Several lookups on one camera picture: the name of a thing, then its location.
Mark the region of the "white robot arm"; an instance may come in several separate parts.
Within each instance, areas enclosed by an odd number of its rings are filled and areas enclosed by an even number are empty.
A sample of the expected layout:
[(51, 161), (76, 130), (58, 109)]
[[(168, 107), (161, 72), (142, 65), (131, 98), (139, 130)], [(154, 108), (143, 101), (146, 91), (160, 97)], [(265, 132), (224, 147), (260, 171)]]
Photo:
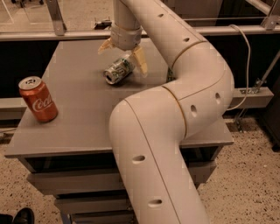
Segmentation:
[(115, 161), (138, 224), (210, 224), (179, 144), (227, 110), (232, 72), (161, 0), (113, 0), (113, 5), (111, 38), (102, 46), (136, 50), (147, 32), (175, 75), (118, 103), (109, 119)]

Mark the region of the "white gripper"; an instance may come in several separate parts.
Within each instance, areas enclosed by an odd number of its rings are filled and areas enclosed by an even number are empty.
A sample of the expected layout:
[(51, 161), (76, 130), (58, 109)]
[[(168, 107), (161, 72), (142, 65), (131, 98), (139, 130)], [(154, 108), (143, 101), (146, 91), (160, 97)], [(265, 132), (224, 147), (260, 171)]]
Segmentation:
[(144, 49), (139, 45), (142, 29), (128, 31), (116, 24), (112, 24), (110, 37), (106, 39), (98, 49), (102, 54), (107, 49), (117, 47), (123, 51), (131, 50), (131, 58), (140, 74), (145, 78), (148, 75), (148, 66), (144, 55)]

